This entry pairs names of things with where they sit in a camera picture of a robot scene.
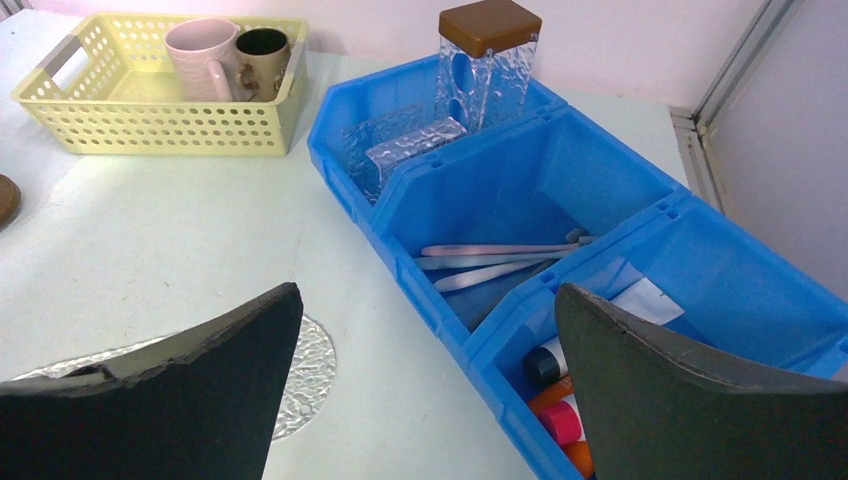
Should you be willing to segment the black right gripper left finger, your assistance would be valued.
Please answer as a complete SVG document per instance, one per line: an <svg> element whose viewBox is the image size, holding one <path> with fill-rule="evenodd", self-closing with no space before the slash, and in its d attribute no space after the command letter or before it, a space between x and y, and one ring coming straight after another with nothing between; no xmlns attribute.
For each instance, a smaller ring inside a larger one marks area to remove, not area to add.
<svg viewBox="0 0 848 480"><path fill-rule="evenodd" d="M65 376L1 386L5 479L259 479L303 315L284 283Z"/></svg>

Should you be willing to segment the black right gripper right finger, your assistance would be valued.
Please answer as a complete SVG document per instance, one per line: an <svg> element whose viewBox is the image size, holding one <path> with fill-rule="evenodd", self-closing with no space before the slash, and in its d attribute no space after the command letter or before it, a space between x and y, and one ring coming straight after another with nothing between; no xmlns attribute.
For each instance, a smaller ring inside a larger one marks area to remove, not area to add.
<svg viewBox="0 0 848 480"><path fill-rule="evenodd" d="M567 283L555 319L602 479L843 479L847 386L723 352Z"/></svg>

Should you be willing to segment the pink mug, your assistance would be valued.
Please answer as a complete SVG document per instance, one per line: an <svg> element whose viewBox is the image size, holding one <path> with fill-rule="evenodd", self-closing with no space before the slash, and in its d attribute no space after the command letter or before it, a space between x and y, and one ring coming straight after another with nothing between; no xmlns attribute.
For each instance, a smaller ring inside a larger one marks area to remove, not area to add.
<svg viewBox="0 0 848 480"><path fill-rule="evenodd" d="M188 102L232 102L239 68L239 27L224 18L196 18L174 26L165 47Z"/></svg>

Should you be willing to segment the clear container with brown lid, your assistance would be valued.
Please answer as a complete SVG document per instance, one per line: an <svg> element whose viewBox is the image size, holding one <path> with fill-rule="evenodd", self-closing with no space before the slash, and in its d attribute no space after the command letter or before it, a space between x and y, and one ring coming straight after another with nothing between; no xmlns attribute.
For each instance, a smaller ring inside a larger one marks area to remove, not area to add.
<svg viewBox="0 0 848 480"><path fill-rule="evenodd" d="M472 134L520 115L541 27L541 17L508 0L441 11L434 118Z"/></svg>

